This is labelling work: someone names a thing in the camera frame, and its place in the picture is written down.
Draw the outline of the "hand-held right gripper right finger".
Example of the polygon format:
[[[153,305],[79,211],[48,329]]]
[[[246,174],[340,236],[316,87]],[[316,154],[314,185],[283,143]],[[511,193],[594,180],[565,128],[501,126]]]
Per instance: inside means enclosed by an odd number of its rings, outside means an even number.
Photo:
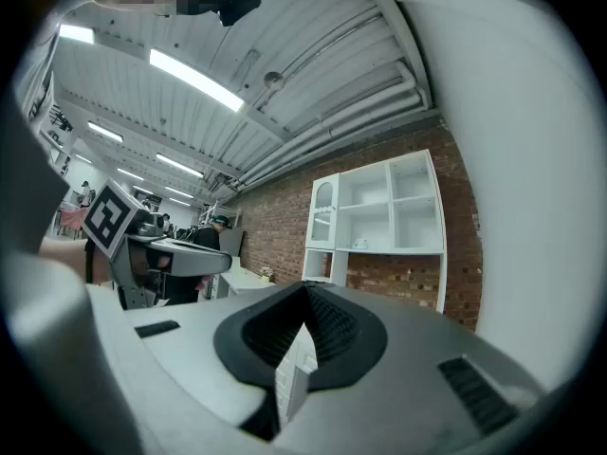
[[[332,286],[330,292],[373,312],[387,331],[377,364],[356,384],[306,396],[274,438],[296,455],[498,455],[515,430],[490,434],[475,424],[469,397],[440,367],[473,373],[514,410],[515,421],[545,396],[516,360],[436,311],[402,300]]]

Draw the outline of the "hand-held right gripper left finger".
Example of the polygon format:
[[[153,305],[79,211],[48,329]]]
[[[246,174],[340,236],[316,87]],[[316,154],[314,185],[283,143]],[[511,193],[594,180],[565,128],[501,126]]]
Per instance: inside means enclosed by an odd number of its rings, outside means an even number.
[[[307,455],[279,435],[275,370],[297,331],[278,288],[133,311],[88,294],[141,455]]]

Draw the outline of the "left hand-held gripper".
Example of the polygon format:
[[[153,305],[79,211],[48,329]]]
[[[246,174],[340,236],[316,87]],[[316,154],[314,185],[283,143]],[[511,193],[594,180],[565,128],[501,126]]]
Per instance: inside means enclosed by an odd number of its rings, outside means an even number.
[[[232,264],[228,253],[169,240],[163,233],[162,216],[143,207],[113,179],[97,193],[84,216],[83,230],[107,259],[125,309],[153,307],[164,295],[146,287],[150,273],[204,277],[228,271]],[[169,265],[162,262],[167,257]]]

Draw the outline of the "person's left forearm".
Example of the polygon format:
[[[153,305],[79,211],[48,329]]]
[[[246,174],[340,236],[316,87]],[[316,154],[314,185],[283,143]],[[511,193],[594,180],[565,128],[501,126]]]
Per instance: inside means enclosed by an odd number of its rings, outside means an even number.
[[[90,240],[60,241],[45,238],[40,245],[39,255],[68,266],[85,283],[102,284],[111,281],[107,257]]]

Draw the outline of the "white low side table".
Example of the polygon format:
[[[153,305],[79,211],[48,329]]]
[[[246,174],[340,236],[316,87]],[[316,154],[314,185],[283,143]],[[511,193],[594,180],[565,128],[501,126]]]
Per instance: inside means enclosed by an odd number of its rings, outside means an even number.
[[[263,280],[245,268],[236,268],[213,276],[210,299],[219,300],[237,296],[248,291],[263,289],[274,285],[274,282]]]

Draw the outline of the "ribbed glass cabinet door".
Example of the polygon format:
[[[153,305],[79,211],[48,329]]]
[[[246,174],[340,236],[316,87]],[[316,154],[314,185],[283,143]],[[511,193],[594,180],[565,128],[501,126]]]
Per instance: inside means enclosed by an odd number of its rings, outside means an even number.
[[[306,233],[307,247],[334,248],[339,184],[338,173],[314,181]]]

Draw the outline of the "pink cloth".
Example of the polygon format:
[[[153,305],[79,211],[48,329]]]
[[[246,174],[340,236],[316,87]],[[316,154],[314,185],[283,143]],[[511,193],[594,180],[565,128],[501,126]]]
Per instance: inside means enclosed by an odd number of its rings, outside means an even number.
[[[61,209],[57,234],[59,236],[69,234],[72,239],[80,239],[83,221],[87,213],[88,208]]]

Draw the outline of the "white shelf cabinet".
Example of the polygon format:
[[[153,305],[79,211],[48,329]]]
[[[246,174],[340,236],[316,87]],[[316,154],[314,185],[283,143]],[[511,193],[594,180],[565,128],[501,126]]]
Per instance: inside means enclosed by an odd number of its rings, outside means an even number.
[[[302,279],[345,286],[355,254],[432,256],[439,261],[434,308],[445,309],[447,232],[441,192],[429,150],[339,173],[333,249],[305,246]],[[365,238],[367,250],[353,249]]]

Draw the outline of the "ceiling light panels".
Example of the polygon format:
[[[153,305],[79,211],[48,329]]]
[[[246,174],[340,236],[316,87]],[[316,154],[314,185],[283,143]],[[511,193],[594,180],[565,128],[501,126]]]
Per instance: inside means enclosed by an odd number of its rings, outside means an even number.
[[[57,102],[113,173],[185,205],[241,177],[262,130],[210,17],[79,13],[54,57]]]

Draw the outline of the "white ceiling pipes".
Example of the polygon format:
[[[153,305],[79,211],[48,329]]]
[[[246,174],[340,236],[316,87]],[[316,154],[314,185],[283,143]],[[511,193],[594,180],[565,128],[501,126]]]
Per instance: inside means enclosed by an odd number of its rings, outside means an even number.
[[[301,155],[316,151],[327,143],[385,118],[426,111],[427,93],[402,61],[395,62],[401,82],[346,106],[304,130],[264,158],[230,185],[235,190],[248,187],[262,177],[275,173]]]

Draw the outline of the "metal bunk frame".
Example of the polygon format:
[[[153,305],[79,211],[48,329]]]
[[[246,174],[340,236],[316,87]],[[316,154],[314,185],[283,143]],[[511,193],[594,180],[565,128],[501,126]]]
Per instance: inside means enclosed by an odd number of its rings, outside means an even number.
[[[220,205],[218,201],[215,201],[213,204],[209,206],[205,206],[201,209],[198,214],[197,224],[202,226],[203,224],[207,224],[211,221],[211,219],[217,215],[226,216],[229,219],[229,222],[233,228],[239,226],[239,221],[241,217],[240,209],[232,209],[223,205]]]

